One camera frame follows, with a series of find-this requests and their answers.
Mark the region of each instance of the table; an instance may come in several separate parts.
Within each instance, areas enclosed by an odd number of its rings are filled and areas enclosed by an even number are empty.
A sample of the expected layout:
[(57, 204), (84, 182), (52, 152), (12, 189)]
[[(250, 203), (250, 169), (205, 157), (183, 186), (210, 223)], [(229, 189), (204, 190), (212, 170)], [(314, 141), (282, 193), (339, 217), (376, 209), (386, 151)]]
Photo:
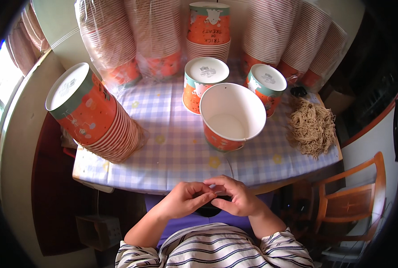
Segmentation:
[[(227, 82), (243, 84), (239, 62), (229, 62)], [(291, 109), (289, 90), (264, 130), (234, 152), (213, 150), (205, 141), (202, 118), (182, 104), (183, 77), (165, 83), (138, 85), (116, 96), (118, 101), (150, 132), (147, 144), (122, 164), (112, 164), (78, 147), (73, 178), (82, 182), (139, 193), (167, 194), (180, 181), (202, 181), (225, 174), (252, 187), (256, 194), (293, 183), (342, 159), (336, 141), (318, 160), (302, 155), (286, 140)], [(318, 94), (310, 101), (322, 103)]]

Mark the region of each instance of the floor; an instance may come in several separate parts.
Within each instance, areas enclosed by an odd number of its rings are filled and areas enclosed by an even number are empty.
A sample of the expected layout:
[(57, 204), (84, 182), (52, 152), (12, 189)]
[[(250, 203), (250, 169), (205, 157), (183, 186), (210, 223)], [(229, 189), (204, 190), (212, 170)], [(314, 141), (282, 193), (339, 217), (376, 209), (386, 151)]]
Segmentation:
[[(323, 168), (318, 174), (314, 174), (308, 178), (308, 180), (310, 182), (323, 180), (343, 171), (343, 162), (340, 161), (336, 164)], [(329, 184), (327, 190), (329, 193), (332, 193), (344, 186), (344, 180), (340, 180), (337, 183)], [(279, 214), (277, 212), (278, 202), (279, 201), (276, 201), (272, 205), (272, 210), (275, 210), (276, 214)], [(143, 194), (119, 189), (115, 189), (113, 193), (99, 192), (99, 198), (96, 191), (93, 198), (93, 203), (95, 204), (94, 206), (96, 208), (94, 211), (95, 213), (99, 212), (101, 215), (109, 215), (119, 218), (122, 235), (127, 233), (127, 231), (132, 228), (147, 212)], [(99, 267), (113, 267), (118, 249), (119, 245), (115, 245), (114, 247), (103, 252), (95, 250), (95, 256)]]

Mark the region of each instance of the window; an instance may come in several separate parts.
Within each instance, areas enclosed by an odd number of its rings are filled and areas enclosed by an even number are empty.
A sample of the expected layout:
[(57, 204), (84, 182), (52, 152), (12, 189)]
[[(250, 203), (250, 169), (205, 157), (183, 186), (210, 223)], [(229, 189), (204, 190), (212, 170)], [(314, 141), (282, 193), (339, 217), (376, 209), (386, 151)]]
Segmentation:
[(22, 77), (23, 74), (14, 65), (5, 42), (2, 42), (0, 47), (0, 123), (4, 109)]

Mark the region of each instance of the purple checkered tablecloth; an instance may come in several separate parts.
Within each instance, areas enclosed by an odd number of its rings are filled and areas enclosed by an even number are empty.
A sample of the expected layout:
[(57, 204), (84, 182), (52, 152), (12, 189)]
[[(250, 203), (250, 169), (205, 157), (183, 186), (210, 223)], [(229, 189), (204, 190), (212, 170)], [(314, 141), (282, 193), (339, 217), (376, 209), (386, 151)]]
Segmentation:
[[(227, 82), (244, 83), (238, 66), (229, 64)], [(291, 110), (284, 104), (288, 101), (288, 90), (260, 135), (234, 152), (223, 154), (213, 150), (205, 141), (200, 115), (183, 106), (183, 81), (183, 77), (161, 84), (141, 81), (119, 94), (118, 101), (150, 132), (150, 138), (122, 164), (112, 164), (78, 149), (74, 170), (79, 179), (134, 192), (166, 194), (180, 181), (202, 181), (226, 174), (248, 186), (259, 186), (339, 161), (336, 145), (318, 160), (289, 145), (285, 126)], [(319, 103), (314, 94), (309, 94), (309, 100)]]

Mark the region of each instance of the white striped shirt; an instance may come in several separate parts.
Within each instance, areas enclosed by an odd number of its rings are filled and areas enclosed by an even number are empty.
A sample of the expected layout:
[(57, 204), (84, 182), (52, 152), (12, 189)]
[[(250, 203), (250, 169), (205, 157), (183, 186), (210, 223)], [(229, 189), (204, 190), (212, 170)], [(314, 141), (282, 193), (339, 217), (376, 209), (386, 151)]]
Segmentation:
[(182, 229), (163, 243), (159, 253), (121, 241), (115, 264), (116, 268), (314, 267), (308, 251), (289, 228), (263, 237), (257, 247), (244, 231), (225, 223)]

